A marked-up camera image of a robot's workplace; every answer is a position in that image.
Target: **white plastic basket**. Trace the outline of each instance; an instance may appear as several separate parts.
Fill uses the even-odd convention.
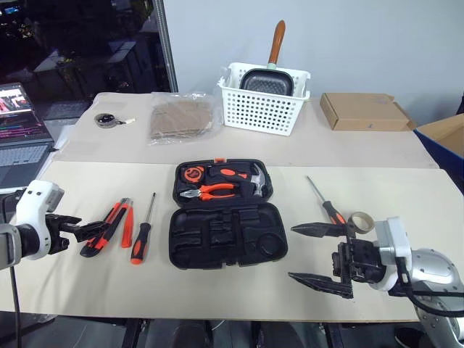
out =
[[[224,124],[289,136],[303,103],[310,98],[310,92],[306,91],[306,82],[311,75],[307,71],[277,68],[293,78],[293,96],[239,89],[242,76],[254,68],[266,66],[231,63],[228,76],[221,77],[217,83],[223,92]]]

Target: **frying pan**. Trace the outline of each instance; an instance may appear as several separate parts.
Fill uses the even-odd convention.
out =
[[[280,94],[282,96],[291,96],[293,94],[293,78],[284,71],[276,70],[278,53],[281,50],[284,33],[285,22],[281,20],[275,27],[268,68],[248,70],[241,79],[240,89]]]

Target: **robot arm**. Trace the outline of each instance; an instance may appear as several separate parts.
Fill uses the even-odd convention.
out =
[[[53,212],[64,191],[54,183],[34,180],[16,207],[16,224],[0,224],[0,270],[16,265],[22,257],[31,260],[66,250],[69,240],[60,231],[73,233],[77,241],[93,238],[105,229],[104,222],[77,226],[78,217],[47,214]]]
[[[352,281],[369,283],[390,296],[408,297],[436,348],[464,348],[464,285],[455,265],[433,249],[411,250],[398,217],[376,223],[374,243],[356,239],[349,223],[310,223],[292,229],[307,236],[347,237],[332,254],[333,274],[341,282],[309,273],[289,273],[292,278],[344,298],[353,298]]]

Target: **black tool case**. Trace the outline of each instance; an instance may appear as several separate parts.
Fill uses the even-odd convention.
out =
[[[254,194],[256,185],[251,181],[252,175],[259,174],[256,166],[265,177],[262,196]],[[210,194],[233,196],[211,200],[181,196],[219,183],[234,187]],[[254,265],[284,257],[288,247],[282,219],[277,208],[266,202],[272,194],[270,176],[264,163],[256,159],[216,159],[177,166],[173,198],[181,208],[170,221],[171,262],[183,269],[215,269],[223,264]]]

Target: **plastic bag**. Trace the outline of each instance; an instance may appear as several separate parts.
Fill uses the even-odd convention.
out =
[[[222,99],[191,93],[152,93],[149,144],[177,144],[218,129],[223,123]]]

